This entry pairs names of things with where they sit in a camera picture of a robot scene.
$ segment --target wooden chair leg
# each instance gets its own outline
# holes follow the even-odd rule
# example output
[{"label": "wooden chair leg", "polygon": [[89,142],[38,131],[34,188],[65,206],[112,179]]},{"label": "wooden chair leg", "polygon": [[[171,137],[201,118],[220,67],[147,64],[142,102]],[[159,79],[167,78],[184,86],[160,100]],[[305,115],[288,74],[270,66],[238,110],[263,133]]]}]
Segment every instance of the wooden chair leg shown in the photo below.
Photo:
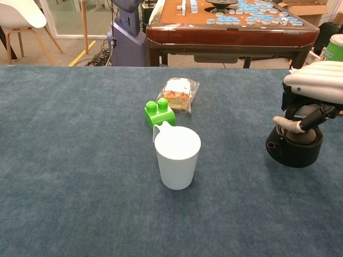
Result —
[{"label": "wooden chair leg", "polygon": [[19,45],[20,45],[21,56],[24,57],[23,42],[21,40],[21,33],[20,32],[18,32],[18,37],[19,37]]},{"label": "wooden chair leg", "polygon": [[38,36],[38,34],[37,34],[34,30],[32,30],[32,29],[28,29],[28,30],[31,31],[31,32],[35,35],[35,37],[36,37],[38,43],[41,45],[41,48],[43,49],[43,51],[45,52],[45,54],[48,56],[51,65],[52,65],[52,66],[55,66],[55,62],[54,62],[53,58],[51,57],[51,55],[50,55],[48,49],[47,49],[47,48],[45,47],[45,45],[43,44],[41,38]]},{"label": "wooden chair leg", "polygon": [[46,32],[49,34],[49,36],[51,37],[52,41],[55,43],[55,45],[57,46],[57,48],[59,49],[59,51],[63,54],[63,50],[62,48],[59,46],[57,40],[53,37],[53,35],[51,34],[50,30],[48,29],[47,25],[44,26]]},{"label": "wooden chair leg", "polygon": [[11,54],[11,41],[10,41],[10,34],[12,31],[6,32],[6,48],[7,48],[7,59],[9,64],[12,64],[12,54]]}]

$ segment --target green toy block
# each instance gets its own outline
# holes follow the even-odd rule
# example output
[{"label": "green toy block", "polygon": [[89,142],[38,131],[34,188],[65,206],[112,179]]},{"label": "green toy block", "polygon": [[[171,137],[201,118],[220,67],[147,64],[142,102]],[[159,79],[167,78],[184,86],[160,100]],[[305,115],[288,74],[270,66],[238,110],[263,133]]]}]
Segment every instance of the green toy block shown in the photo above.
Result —
[{"label": "green toy block", "polygon": [[157,103],[154,101],[147,102],[144,111],[145,119],[151,129],[153,129],[155,124],[162,125],[164,121],[167,121],[172,126],[176,125],[175,114],[165,98],[160,98]]}]

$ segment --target floor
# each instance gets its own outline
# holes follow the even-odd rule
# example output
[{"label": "floor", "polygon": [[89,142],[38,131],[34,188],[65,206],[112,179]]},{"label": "floor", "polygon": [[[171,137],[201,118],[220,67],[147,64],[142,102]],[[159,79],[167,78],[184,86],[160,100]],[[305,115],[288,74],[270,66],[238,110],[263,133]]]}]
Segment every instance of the floor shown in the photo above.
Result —
[{"label": "floor", "polygon": [[[52,55],[57,66],[68,66],[83,50],[84,41],[82,39],[58,39],[58,42],[64,53],[61,54],[56,46],[51,41],[44,29],[35,29],[35,31],[42,37],[47,49]],[[13,64],[20,65],[35,65],[35,66],[47,66],[50,62],[43,50],[40,48],[34,35],[31,33],[22,33],[24,53],[25,57],[20,56],[19,41],[16,34],[11,35],[11,45],[17,54],[18,59]],[[89,50],[88,55],[84,55],[80,59],[80,62],[75,66],[84,66],[87,61],[90,60],[94,55],[101,51],[101,45],[103,40],[97,40],[96,43]],[[234,64],[223,64],[223,63],[196,63],[193,60],[193,56],[181,56],[181,55],[169,55],[168,65],[170,67],[214,67],[214,68],[242,68],[243,60],[238,60]],[[0,46],[0,65],[6,65],[7,55],[5,48]],[[288,60],[283,58],[268,59],[261,61],[252,61],[251,68],[253,69],[287,69]]]}]

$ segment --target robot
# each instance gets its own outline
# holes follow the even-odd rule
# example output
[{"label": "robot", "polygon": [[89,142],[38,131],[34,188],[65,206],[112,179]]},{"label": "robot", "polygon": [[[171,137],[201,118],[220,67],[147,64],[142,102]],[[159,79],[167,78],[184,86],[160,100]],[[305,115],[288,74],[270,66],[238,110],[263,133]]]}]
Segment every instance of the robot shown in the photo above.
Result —
[{"label": "robot", "polygon": [[139,0],[112,0],[119,8],[107,32],[112,66],[149,66],[146,35],[139,27]]},{"label": "robot", "polygon": [[283,86],[286,114],[274,117],[266,148],[279,163],[307,167],[317,160],[323,142],[319,124],[343,110],[343,62],[315,62],[293,70]]}]

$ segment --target lego stud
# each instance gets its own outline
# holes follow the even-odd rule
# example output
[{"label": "lego stud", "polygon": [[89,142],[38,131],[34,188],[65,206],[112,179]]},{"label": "lego stud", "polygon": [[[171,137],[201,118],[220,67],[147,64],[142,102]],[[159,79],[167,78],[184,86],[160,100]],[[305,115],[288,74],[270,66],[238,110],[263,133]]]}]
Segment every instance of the lego stud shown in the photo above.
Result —
[{"label": "lego stud", "polygon": [[159,112],[166,112],[168,110],[168,100],[165,98],[160,98],[157,101]]},{"label": "lego stud", "polygon": [[147,112],[150,114],[155,114],[157,111],[157,105],[154,101],[149,101],[145,105]]}]

